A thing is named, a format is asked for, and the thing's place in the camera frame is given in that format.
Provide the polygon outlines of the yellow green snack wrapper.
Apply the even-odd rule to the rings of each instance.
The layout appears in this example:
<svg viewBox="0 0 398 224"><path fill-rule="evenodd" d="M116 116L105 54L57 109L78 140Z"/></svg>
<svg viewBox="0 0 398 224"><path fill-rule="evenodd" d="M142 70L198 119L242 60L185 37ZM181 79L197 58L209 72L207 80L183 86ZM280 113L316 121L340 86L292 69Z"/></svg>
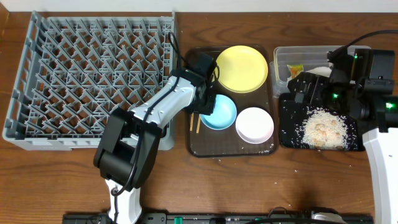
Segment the yellow green snack wrapper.
<svg viewBox="0 0 398 224"><path fill-rule="evenodd" d="M299 75L301 72L304 71L304 67L302 64L299 65L287 65L287 68L290 72L290 77L288 77L288 80L291 80L295 78L297 75Z"/></svg>

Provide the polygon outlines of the white paper napkin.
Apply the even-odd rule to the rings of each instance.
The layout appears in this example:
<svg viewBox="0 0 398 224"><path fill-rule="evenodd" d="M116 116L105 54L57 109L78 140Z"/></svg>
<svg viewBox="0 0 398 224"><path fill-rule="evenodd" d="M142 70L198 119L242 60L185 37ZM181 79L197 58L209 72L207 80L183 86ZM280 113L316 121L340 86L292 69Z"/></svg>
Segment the white paper napkin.
<svg viewBox="0 0 398 224"><path fill-rule="evenodd" d="M307 70L308 73L312 73L315 75L321 75L324 77L329 77L331 74L331 68L330 67L316 67L311 70Z"/></svg>

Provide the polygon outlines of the white pink bowl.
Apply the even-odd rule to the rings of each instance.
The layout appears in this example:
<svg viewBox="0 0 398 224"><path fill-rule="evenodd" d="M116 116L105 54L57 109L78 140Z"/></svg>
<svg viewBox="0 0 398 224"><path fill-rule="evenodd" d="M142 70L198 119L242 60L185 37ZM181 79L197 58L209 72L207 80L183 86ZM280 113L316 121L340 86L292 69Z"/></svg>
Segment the white pink bowl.
<svg viewBox="0 0 398 224"><path fill-rule="evenodd" d="M261 108L246 108L236 118L236 132L245 142L261 144L273 135L274 121L271 115Z"/></svg>

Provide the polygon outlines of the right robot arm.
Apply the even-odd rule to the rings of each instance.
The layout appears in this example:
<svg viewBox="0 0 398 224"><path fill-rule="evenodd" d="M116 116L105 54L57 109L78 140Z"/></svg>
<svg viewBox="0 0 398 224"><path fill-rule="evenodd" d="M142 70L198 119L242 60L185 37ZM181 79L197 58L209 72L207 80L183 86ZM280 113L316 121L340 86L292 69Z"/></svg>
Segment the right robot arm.
<svg viewBox="0 0 398 224"><path fill-rule="evenodd" d="M302 72L287 87L297 103L322 106L351 117L368 155L375 223L397 223L397 97L382 76L354 80Z"/></svg>

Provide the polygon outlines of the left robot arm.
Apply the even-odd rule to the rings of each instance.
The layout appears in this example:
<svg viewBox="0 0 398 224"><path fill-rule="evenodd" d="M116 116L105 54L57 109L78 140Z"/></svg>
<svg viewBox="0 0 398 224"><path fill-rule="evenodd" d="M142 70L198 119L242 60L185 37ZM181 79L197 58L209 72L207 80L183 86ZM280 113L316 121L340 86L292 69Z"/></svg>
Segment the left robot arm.
<svg viewBox="0 0 398 224"><path fill-rule="evenodd" d="M93 159L109 188L110 223L138 221L140 189L153 169L164 128L181 110L212 114L219 74L218 68L204 73L172 70L167 84L150 100L111 113Z"/></svg>

